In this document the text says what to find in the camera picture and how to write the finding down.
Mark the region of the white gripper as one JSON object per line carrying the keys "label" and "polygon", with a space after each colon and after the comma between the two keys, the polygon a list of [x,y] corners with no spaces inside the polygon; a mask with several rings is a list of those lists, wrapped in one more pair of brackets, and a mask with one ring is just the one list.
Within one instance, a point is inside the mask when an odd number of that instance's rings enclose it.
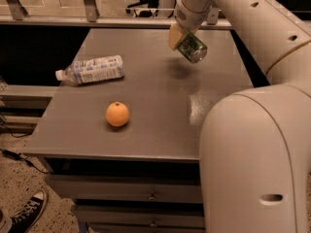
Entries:
{"label": "white gripper", "polygon": [[175,50],[186,38],[188,32],[195,32],[207,18],[212,0],[176,0],[174,18],[170,26],[168,46]]}

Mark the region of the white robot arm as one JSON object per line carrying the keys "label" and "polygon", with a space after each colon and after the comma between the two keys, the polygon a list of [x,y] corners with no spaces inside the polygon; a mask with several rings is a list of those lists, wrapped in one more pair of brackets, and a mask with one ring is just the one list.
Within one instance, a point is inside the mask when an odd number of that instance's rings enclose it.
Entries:
{"label": "white robot arm", "polygon": [[217,5],[268,86],[233,93],[207,114],[199,167],[207,233],[307,233],[311,172],[311,32],[275,0],[177,0],[175,48]]}

